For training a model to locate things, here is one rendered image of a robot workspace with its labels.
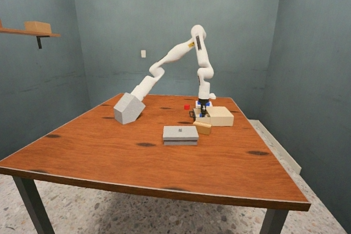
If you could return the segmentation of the grey square sheet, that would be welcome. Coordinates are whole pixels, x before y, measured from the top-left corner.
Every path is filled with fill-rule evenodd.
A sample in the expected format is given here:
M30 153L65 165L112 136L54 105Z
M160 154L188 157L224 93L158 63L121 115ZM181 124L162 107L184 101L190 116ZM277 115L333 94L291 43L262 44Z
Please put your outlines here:
M163 140L199 140L195 126L164 126Z

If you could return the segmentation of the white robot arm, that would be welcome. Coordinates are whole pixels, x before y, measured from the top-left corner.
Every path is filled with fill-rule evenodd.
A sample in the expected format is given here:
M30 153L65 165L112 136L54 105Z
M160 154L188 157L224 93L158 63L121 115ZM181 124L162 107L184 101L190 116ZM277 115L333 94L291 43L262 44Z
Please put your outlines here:
M149 91L153 86L158 82L158 80L163 76L164 69L161 67L162 64L167 62L178 61L182 56L184 56L188 51L193 47L196 47L197 59L199 66L204 67L200 68L197 72L199 78L199 98L200 99L216 99L216 96L210 94L210 83L205 82L204 78L213 77L213 69L208 61L208 56L206 48L204 45L204 39L206 38L206 33L202 26L196 25L191 30L192 39L186 43L179 44L175 46L168 54L166 54L161 60L152 65L149 69L150 73L154 78L146 76L144 80L138 85L133 91L132 95L135 95L141 102L147 96ZM206 69L207 68L207 69Z

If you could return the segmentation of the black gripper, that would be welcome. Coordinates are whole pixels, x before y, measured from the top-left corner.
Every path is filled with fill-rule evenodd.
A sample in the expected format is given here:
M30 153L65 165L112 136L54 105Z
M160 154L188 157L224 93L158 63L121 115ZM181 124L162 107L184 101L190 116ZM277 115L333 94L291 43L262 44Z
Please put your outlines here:
M206 104L209 103L209 99L200 99L199 98L199 103L200 106L201 106L201 117L205 117L205 114L206 114Z

